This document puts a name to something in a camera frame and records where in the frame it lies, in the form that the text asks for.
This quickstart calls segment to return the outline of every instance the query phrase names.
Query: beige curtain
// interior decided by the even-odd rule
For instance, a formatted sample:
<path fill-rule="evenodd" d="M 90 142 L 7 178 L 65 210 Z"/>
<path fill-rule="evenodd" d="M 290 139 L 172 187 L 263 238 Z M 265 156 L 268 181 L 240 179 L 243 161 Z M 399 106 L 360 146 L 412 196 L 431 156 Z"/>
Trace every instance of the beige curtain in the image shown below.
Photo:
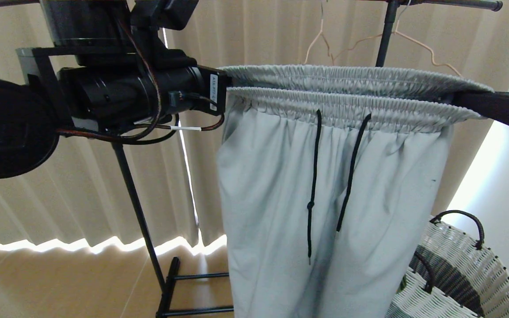
<path fill-rule="evenodd" d="M 0 8 L 0 78 L 23 84 L 15 49 L 51 45 L 38 4 Z M 57 70 L 75 66 L 73 57 L 53 62 Z M 125 153 L 154 244 L 183 236 L 195 245 L 198 228 L 181 140 L 125 146 Z M 95 245 L 114 235 L 123 243 L 142 237 L 109 143 L 61 138 L 41 167 L 0 180 L 0 243 L 85 238 Z"/>
<path fill-rule="evenodd" d="M 297 64 L 319 31 L 318 0 L 202 0 L 185 30 L 168 32 L 168 44 L 183 49 L 206 66 L 234 64 Z M 386 4 L 382 1 L 323 1 L 325 35 L 337 55 L 357 40 L 382 32 Z M 439 63 L 454 65 L 466 78 L 495 88 L 509 88 L 509 0 L 500 12 L 434 4 L 411 6 L 402 16 L 399 30 L 430 45 Z M 362 42 L 339 57 L 336 65 L 374 66 L 380 39 Z M 331 65 L 327 47 L 319 40 L 310 64 Z M 451 73 L 434 67 L 430 54 L 420 46 L 394 36 L 386 66 Z M 202 114 L 184 115 L 187 125 L 212 122 Z M 442 211 L 477 152 L 491 121 L 467 121 L 457 125 L 451 154 L 434 211 Z M 184 133 L 192 189 L 204 242 L 224 231 L 214 162 L 220 132 Z"/>

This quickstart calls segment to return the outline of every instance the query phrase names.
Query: black drawstring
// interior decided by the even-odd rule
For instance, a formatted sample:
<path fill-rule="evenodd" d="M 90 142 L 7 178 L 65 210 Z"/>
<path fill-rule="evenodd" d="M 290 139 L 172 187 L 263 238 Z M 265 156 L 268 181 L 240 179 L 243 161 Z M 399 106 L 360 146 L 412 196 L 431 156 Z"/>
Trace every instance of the black drawstring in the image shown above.
<path fill-rule="evenodd" d="M 353 174 L 355 173 L 355 162 L 357 160 L 357 151 L 359 151 L 360 142 L 362 140 L 362 135 L 364 134 L 366 124 L 371 118 L 372 114 L 368 114 L 365 117 L 364 121 L 362 121 L 361 127 L 359 128 L 359 135 L 357 135 L 357 141 L 355 143 L 355 147 L 353 148 L 353 155 L 351 156 L 351 166 L 349 167 L 349 179 L 347 181 L 347 193 L 345 193 L 345 199 L 343 199 L 343 206 L 341 207 L 341 214 L 339 215 L 339 221 L 337 222 L 337 232 L 341 231 L 341 224 L 343 223 L 343 217 L 345 217 L 345 209 L 347 208 L 349 195 L 351 194 L 351 185 L 353 183 Z"/>
<path fill-rule="evenodd" d="M 311 209 L 315 205 L 315 184 L 317 183 L 317 154 L 319 152 L 319 138 L 321 137 L 321 111 L 317 114 L 317 136 L 315 137 L 315 147 L 313 148 L 313 182 L 311 183 L 311 199 L 308 203 L 308 258 L 311 265 Z"/>

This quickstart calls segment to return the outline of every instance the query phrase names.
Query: floor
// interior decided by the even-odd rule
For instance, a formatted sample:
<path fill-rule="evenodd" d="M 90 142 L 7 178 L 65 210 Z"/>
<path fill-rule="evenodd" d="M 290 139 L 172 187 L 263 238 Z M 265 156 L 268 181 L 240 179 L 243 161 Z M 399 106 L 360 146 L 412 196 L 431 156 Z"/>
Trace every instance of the floor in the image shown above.
<path fill-rule="evenodd" d="M 227 271 L 224 247 L 210 255 L 192 256 L 178 247 L 159 257 L 164 275 L 173 256 L 180 274 Z M 87 249 L 46 252 L 0 251 L 0 317 L 6 318 L 153 318 L 160 288 L 145 248 L 99 254 Z M 171 309 L 229 305 L 228 278 L 181 280 Z M 231 318 L 232 313 L 195 317 Z"/>

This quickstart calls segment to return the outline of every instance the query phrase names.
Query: black basket handle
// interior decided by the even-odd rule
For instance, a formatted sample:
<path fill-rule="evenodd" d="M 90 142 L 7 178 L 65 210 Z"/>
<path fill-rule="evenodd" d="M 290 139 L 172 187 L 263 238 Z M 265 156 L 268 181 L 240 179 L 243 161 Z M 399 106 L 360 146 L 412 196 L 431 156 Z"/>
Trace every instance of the black basket handle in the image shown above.
<path fill-rule="evenodd" d="M 422 264 L 424 264 L 426 270 L 428 271 L 429 279 L 425 283 L 424 291 L 431 294 L 433 291 L 433 286 L 435 286 L 435 272 L 422 254 L 419 254 L 418 251 L 415 251 L 414 256 L 417 257 L 418 260 L 422 262 Z"/>
<path fill-rule="evenodd" d="M 459 213 L 460 215 L 467 216 L 476 223 L 476 227 L 479 228 L 479 240 L 476 241 L 475 247 L 477 250 L 482 250 L 482 245 L 484 244 L 484 228 L 482 227 L 482 223 L 476 216 L 461 210 L 449 210 L 439 213 L 436 217 L 431 219 L 430 222 L 432 222 L 433 224 L 440 223 L 442 217 L 450 215 L 451 213 Z"/>

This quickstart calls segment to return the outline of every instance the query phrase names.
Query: clothing rack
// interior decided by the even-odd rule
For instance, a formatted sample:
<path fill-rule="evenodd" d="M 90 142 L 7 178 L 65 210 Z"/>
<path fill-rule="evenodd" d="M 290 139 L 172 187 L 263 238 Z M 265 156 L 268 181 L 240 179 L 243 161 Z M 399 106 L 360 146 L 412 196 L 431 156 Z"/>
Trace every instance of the clothing rack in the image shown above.
<path fill-rule="evenodd" d="M 378 51 L 378 57 L 376 59 L 376 66 L 383 67 L 384 61 L 386 60 L 386 54 L 388 51 L 388 44 L 390 42 L 390 36 L 392 34 L 392 28 L 394 26 L 394 22 L 396 20 L 396 12 L 398 7 L 402 4 L 446 4 L 452 6 L 463 6 L 469 8 L 483 8 L 487 10 L 498 11 L 502 7 L 501 1 L 490 1 L 490 0 L 387 0 L 388 7 L 386 10 L 386 18 L 384 19 L 384 31 L 382 33 L 382 38 L 380 41 L 380 48 Z M 496 119 L 501 121 L 507 125 L 509 125 L 509 93 L 456 93 L 453 99 L 453 105 L 462 106 L 474 111 L 477 111 L 479 114 L 490 117 L 492 119 Z M 129 164 L 127 163 L 127 157 L 125 156 L 125 151 L 123 151 L 123 145 L 117 143 L 111 143 L 113 146 L 113 150 L 115 150 L 115 155 L 117 157 L 117 161 L 119 162 L 119 167 L 121 169 L 123 179 L 125 180 L 125 186 L 127 187 L 127 191 L 129 192 L 129 197 L 131 198 L 131 203 L 133 204 L 133 209 L 135 210 L 135 215 L 137 216 L 137 221 L 139 222 L 139 226 L 141 229 L 141 233 L 143 234 L 143 238 L 145 240 L 145 244 L 147 246 L 147 251 L 150 256 L 150 260 L 153 264 L 154 273 L 156 274 L 158 284 L 161 289 L 161 300 L 158 306 L 158 311 L 156 313 L 156 318 L 164 318 L 164 317 L 175 317 L 175 316 L 192 316 L 197 314 L 216 314 L 220 312 L 232 312 L 233 306 L 218 306 L 211 308 L 195 308 L 188 310 L 170 310 L 170 304 L 172 302 L 172 296 L 174 294 L 174 288 L 176 286 L 176 282 L 178 280 L 196 280 L 202 278 L 221 278 L 228 277 L 229 273 L 209 273 L 209 274 L 198 274 L 198 275 L 178 275 L 178 270 L 180 268 L 180 259 L 178 257 L 174 257 L 170 264 L 170 269 L 168 270 L 168 276 L 166 279 L 162 273 L 161 266 L 158 262 L 158 258 L 156 253 L 154 252 L 154 245 L 152 240 L 150 239 L 150 233 L 147 226 L 147 221 L 145 219 L 143 208 L 139 201 L 139 195 L 135 188 L 135 183 L 133 181 L 133 176 L 131 175 L 131 169 L 129 168 Z"/>

